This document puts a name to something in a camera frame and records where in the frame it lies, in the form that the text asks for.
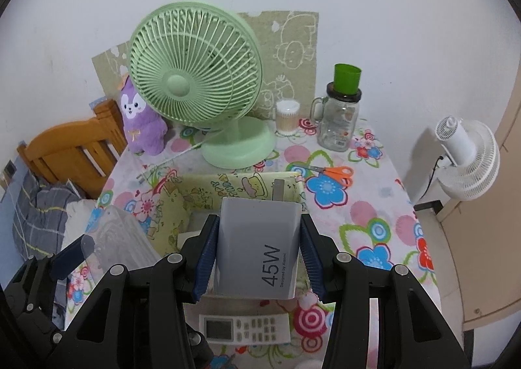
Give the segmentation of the clear floss pick box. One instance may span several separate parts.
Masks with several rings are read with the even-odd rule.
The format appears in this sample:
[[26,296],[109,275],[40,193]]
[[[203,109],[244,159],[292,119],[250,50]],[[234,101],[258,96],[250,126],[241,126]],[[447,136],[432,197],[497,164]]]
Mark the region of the clear floss pick box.
[[116,264],[134,270],[152,267],[161,259],[137,218],[112,205],[93,210],[81,250],[96,280]]

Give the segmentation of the white remote control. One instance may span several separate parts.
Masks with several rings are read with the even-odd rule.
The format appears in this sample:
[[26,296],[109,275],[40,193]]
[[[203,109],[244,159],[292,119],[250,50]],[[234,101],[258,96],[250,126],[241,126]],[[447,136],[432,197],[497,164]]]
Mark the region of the white remote control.
[[200,331],[209,343],[225,345],[273,345],[291,341],[287,314],[222,316],[201,315]]

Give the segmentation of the white 45W charger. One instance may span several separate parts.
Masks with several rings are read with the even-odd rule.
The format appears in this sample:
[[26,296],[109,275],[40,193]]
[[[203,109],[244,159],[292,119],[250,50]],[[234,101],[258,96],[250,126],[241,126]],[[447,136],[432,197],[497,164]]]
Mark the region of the white 45W charger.
[[271,195],[222,200],[214,292],[229,298],[291,299],[296,293],[302,205],[286,201],[277,177]]

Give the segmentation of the white cloth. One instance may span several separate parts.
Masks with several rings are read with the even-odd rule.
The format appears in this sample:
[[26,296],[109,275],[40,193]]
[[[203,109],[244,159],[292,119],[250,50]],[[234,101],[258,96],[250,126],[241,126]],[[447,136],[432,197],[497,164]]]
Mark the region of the white cloth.
[[85,233],[88,221],[95,207],[96,201],[86,199],[72,201],[66,205],[67,220],[63,233],[63,249]]

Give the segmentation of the grey plaid blanket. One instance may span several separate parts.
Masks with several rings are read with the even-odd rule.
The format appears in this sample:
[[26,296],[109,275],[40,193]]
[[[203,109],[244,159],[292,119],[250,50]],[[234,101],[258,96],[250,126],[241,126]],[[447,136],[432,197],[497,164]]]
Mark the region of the grey plaid blanket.
[[80,197],[64,184],[51,185],[29,171],[14,206],[12,236],[21,258],[43,259],[60,252],[69,203]]

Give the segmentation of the wooden chair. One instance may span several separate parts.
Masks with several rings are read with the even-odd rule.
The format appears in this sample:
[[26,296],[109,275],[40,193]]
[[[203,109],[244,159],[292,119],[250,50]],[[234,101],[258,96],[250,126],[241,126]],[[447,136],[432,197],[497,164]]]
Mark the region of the wooden chair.
[[89,120],[53,126],[17,151],[35,175],[51,184],[70,180],[94,199],[126,146],[121,112],[109,99],[97,104]]

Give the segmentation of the yellow patterned storage box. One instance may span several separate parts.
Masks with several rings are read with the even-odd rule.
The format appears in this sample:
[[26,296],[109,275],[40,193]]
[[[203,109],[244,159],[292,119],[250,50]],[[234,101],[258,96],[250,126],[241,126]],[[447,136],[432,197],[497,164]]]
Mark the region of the yellow patterned storage box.
[[[171,172],[158,186],[156,209],[160,219],[155,233],[157,252],[180,250],[190,233],[201,231],[208,216],[217,215],[220,218],[222,200],[226,197],[266,200],[277,177],[291,183],[284,199],[301,204],[304,214],[304,185],[295,171],[207,175]],[[216,264],[207,285],[208,292],[214,295],[215,271]]]

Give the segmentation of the floral tablecloth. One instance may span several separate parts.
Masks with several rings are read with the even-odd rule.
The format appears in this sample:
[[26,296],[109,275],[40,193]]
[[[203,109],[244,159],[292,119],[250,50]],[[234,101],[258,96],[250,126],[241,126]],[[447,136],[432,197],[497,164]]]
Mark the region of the floral tablecloth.
[[[194,128],[175,126],[174,134],[161,155],[133,155],[127,150],[97,199],[96,207],[119,207],[137,218],[155,247],[155,233],[160,216],[156,209],[158,186],[171,172],[179,175],[234,174],[295,171],[302,178],[306,209],[317,229],[361,262],[375,268],[391,269],[403,264],[418,278],[434,303],[440,308],[434,263],[428,243],[412,203],[397,170],[384,146],[359,119],[354,139],[345,153],[323,149],[316,141],[316,128],[306,119],[299,120],[294,135],[277,134],[271,154],[253,166],[235,171],[221,171],[208,166],[196,149],[204,134]],[[343,188],[323,174],[294,167],[307,163],[319,167],[349,166],[354,170],[353,184]],[[291,300],[228,300],[201,298],[197,306],[186,308],[197,325],[200,314],[282,313],[290,319],[291,341],[275,345],[213,344],[215,357],[210,368],[294,368],[322,360],[333,322],[333,304],[322,304],[311,291],[304,264],[299,265],[297,296]]]

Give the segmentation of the purple plush toy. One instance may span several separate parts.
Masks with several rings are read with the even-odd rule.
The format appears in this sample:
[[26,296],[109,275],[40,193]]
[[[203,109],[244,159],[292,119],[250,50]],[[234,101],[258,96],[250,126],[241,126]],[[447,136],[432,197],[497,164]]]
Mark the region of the purple plush toy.
[[123,78],[119,89],[119,108],[129,150],[134,154],[159,155],[164,150],[167,124],[140,96],[129,75]]

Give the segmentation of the orange scissors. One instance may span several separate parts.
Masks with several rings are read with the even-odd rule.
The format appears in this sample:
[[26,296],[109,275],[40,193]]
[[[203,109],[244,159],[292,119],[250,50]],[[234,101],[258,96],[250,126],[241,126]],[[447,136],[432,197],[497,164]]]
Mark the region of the orange scissors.
[[348,166],[319,167],[307,163],[295,163],[293,166],[330,177],[332,180],[335,180],[337,183],[339,183],[339,185],[343,188],[349,188],[353,184],[352,177],[354,170]]

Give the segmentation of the glass mug jar green lid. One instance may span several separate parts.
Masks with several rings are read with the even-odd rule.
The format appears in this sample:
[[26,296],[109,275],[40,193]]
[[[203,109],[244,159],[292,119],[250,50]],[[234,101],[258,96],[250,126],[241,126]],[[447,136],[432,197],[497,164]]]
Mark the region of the glass mug jar green lid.
[[355,65],[336,64],[326,95],[312,101],[309,119],[317,127],[317,141],[324,149],[345,152],[351,144],[362,97],[361,73]]

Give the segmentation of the green desk fan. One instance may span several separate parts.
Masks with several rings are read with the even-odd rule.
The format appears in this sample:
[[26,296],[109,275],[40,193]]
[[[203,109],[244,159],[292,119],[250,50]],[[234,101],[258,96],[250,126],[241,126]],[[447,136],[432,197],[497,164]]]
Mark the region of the green desk fan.
[[206,132],[211,165],[253,166],[275,148],[275,133],[250,116],[261,92],[259,42],[237,14],[197,1],[157,8],[130,40],[130,78],[144,101],[167,120]]

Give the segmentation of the cotton swab container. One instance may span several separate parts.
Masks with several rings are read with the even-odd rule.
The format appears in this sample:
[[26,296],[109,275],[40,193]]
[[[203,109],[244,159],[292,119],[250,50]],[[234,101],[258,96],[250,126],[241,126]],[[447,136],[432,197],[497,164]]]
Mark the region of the cotton swab container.
[[275,104],[275,127],[281,135],[294,135],[299,128],[300,103],[295,99],[280,100]]

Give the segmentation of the beige cartoon placemat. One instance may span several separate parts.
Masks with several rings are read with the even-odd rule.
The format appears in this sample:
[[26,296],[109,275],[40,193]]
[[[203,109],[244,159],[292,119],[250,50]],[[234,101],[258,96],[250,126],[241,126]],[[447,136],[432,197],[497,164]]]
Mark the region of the beige cartoon placemat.
[[[319,15],[303,11],[262,11],[237,15],[253,30],[262,58],[262,86],[250,116],[271,120],[275,104],[284,99],[297,100],[300,112],[308,112],[315,92]],[[92,59],[107,97],[117,98],[121,81],[126,75],[130,76],[130,40]]]

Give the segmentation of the white wall fan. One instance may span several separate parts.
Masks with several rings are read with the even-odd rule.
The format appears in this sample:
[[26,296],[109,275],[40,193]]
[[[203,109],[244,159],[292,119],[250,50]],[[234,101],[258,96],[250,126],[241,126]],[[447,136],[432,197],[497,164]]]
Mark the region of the white wall fan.
[[501,156],[495,135],[478,120],[447,116],[434,129],[435,137],[449,158],[437,178],[450,198],[473,201],[495,183]]

